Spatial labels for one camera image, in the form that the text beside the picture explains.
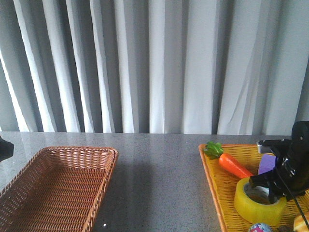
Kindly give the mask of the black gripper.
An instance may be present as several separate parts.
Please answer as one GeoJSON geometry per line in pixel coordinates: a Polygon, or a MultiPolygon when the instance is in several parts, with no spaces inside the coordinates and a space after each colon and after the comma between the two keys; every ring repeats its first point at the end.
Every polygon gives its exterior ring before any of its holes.
{"type": "Polygon", "coordinates": [[[0,138],[0,161],[12,157],[14,154],[14,144],[0,138]]]}
{"type": "Polygon", "coordinates": [[[251,187],[268,188],[271,204],[283,196],[303,196],[309,189],[309,122],[296,122],[291,138],[276,140],[273,146],[275,171],[251,176],[251,187]]]}

